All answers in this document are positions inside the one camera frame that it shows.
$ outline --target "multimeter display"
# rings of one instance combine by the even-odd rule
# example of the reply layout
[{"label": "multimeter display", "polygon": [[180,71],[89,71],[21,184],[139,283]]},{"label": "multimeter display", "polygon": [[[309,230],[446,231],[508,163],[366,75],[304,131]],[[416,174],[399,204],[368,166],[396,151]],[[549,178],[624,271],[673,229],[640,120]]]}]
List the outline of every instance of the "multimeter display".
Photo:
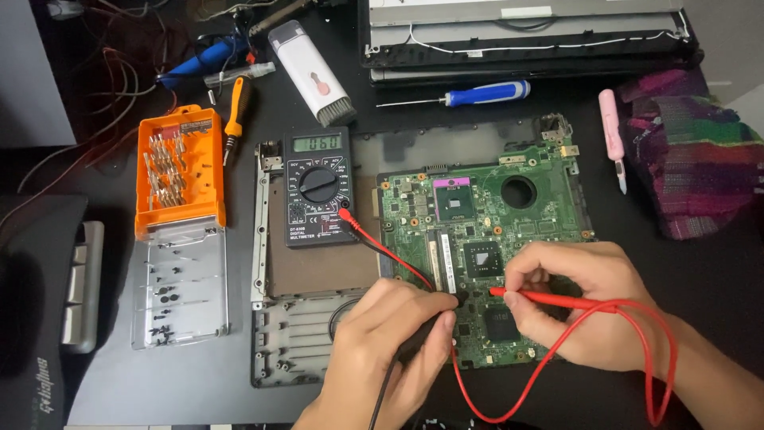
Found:
[{"label": "multimeter display", "polygon": [[283,147],[286,245],[354,242],[338,214],[354,206],[348,128],[297,132],[285,136]]},{"label": "multimeter display", "polygon": [[295,152],[324,151],[342,148],[342,135],[296,138],[292,141]]}]

